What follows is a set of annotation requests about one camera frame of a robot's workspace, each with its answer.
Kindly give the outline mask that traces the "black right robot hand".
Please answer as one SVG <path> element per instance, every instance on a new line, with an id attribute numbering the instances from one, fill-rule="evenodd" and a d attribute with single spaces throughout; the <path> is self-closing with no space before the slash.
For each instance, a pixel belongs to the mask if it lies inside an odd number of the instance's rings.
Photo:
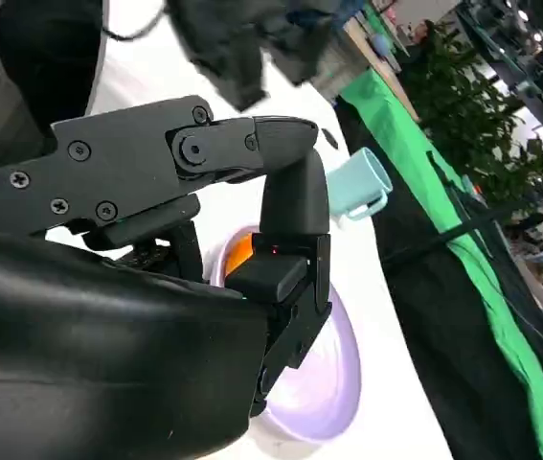
<path id="1" fill-rule="evenodd" d="M 318 128 L 197 96 L 56 123 L 0 168 L 0 459 L 193 459 L 232 444 L 328 320 Z M 264 178 L 253 253 L 207 284 L 198 192 Z"/>

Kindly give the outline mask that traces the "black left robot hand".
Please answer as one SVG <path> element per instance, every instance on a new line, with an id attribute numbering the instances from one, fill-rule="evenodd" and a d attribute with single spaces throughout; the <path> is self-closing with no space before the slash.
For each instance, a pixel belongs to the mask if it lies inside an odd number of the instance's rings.
<path id="1" fill-rule="evenodd" d="M 337 1 L 168 1 L 180 45 L 234 109 L 265 97 L 262 53 L 295 86 L 317 73 Z"/>

